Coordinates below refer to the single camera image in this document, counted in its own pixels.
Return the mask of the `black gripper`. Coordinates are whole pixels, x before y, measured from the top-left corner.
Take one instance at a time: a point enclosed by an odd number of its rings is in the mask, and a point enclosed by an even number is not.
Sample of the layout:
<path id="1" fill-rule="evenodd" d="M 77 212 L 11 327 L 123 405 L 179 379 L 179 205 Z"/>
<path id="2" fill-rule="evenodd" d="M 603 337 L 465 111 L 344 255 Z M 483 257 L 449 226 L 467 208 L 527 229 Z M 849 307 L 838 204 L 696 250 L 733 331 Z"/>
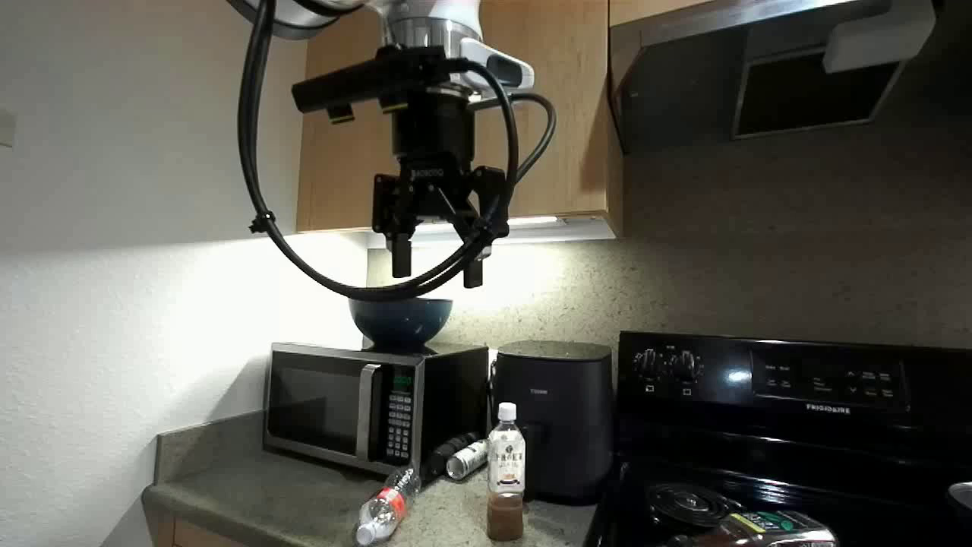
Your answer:
<path id="1" fill-rule="evenodd" d="M 374 230 L 388 238 L 393 275 L 409 275 L 409 235 L 423 223 L 449 223 L 458 238 L 501 226 L 511 182 L 499 167 L 473 167 L 473 105 L 454 93 L 414 93 L 393 111 L 398 174 L 374 176 Z M 463 269 L 465 289 L 483 286 L 492 244 Z"/>

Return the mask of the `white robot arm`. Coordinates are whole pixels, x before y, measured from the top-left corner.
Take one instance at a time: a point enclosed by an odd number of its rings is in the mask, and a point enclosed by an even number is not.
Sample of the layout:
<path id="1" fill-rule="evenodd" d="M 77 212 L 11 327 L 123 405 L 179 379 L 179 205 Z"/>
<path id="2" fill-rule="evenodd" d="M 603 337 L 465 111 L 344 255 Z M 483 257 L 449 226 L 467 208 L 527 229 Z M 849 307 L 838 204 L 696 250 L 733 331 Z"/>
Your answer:
<path id="1" fill-rule="evenodd" d="M 250 22 L 237 93 L 237 155 L 253 230 L 319 286 L 351 300 L 406 300 L 454 275 L 473 289 L 483 257 L 508 235 L 508 205 L 548 151 L 556 111 L 535 93 L 535 71 L 483 39 L 481 0 L 229 0 Z M 292 89 L 300 111 L 333 123 L 376 99 L 393 114 L 398 174 L 374 176 L 374 230 L 393 255 L 393 286 L 346 286 L 312 269 L 282 238 L 259 182 L 259 105 L 270 39 L 307 39 L 363 8 L 379 14 L 368 60 Z"/>

